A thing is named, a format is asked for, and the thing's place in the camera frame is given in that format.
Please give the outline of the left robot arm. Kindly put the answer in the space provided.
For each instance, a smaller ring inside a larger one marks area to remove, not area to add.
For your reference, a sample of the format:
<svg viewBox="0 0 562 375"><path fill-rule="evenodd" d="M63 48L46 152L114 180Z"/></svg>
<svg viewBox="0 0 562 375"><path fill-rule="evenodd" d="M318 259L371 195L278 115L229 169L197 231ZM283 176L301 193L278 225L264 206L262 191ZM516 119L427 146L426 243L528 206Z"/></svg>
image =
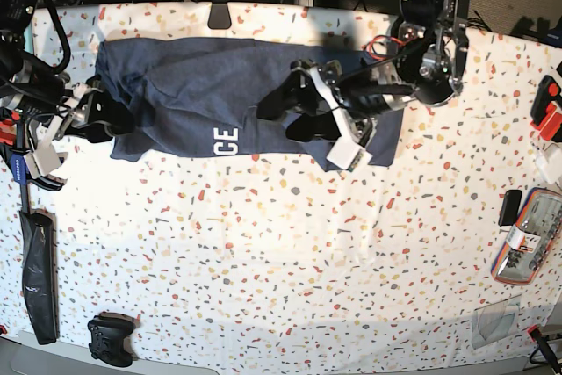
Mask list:
<svg viewBox="0 0 562 375"><path fill-rule="evenodd" d="M382 116L413 102L447 104L463 89L469 50L470 0L400 0L400 16L388 34L389 52L346 72L338 60L297 60L283 83L257 106L260 120L297 118L286 128L292 141L326 141L327 161L353 171L373 158Z"/></svg>

